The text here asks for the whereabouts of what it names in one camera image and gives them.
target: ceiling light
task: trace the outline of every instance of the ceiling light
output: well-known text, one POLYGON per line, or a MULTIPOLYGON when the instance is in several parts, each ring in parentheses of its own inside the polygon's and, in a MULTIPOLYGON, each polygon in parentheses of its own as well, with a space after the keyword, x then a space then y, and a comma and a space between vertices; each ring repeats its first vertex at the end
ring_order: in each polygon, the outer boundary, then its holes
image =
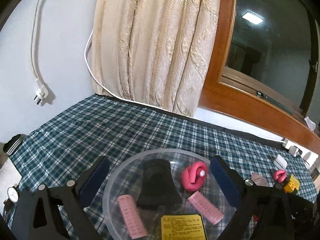
POLYGON ((249 22, 252 22, 255 25, 263 22, 263 18, 260 15, 254 13, 250 10, 247 10, 245 12, 245 14, 242 16, 242 18, 246 19, 249 22))

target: black cone-shaped object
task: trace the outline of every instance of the black cone-shaped object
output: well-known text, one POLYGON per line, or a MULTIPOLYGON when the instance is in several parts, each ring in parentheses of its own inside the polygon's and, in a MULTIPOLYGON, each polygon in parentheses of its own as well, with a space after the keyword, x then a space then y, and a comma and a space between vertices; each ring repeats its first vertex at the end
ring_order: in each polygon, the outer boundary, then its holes
POLYGON ((171 176, 170 162, 153 159, 143 164, 143 181, 137 206, 154 209, 161 205, 182 204, 171 176))

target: clear plastic container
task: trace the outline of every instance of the clear plastic container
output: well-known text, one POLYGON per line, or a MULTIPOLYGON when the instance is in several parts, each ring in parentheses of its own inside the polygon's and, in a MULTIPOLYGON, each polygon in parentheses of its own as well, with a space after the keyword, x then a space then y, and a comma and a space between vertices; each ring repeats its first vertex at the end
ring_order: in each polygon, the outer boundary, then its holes
POLYGON ((194 214, 198 211, 188 201, 191 192, 184 190, 181 185, 181 174, 183 170, 197 161, 203 161, 208 165, 208 174, 200 192, 214 204, 223 214, 224 218, 216 225, 210 223, 203 217, 207 238, 217 239, 227 226, 235 213, 235 208, 230 207, 223 195, 218 183, 210 172, 210 160, 192 152, 178 149, 156 149, 139 153, 123 163, 110 175, 103 194, 103 215, 105 224, 114 240, 131 239, 128 234, 124 219, 121 215, 117 198, 129 194, 136 202, 142 186, 143 163, 150 159, 165 159, 171 163, 171 174, 177 191, 182 197, 183 204, 175 206, 160 206, 157 211, 142 210, 138 208, 140 218, 145 225, 149 235, 141 239, 154 239, 155 221, 158 216, 164 214, 180 215, 194 214))

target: watch face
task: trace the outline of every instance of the watch face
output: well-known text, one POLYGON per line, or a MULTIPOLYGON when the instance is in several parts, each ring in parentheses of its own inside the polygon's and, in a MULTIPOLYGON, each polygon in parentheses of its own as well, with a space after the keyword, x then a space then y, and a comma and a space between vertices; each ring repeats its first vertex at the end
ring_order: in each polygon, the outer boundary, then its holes
POLYGON ((9 199, 13 202, 13 203, 16 203, 18 201, 18 192, 15 190, 15 188, 13 187, 9 187, 8 188, 8 197, 9 199))

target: beige curtain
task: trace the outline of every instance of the beige curtain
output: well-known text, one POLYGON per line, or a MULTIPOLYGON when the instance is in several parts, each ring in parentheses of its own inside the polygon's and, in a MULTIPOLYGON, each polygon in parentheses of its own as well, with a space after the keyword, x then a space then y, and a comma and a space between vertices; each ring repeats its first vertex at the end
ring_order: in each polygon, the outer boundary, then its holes
MULTIPOLYGON (((98 0, 92 71, 114 94, 193 116, 220 0, 98 0)), ((95 92, 108 93, 94 83, 95 92)))

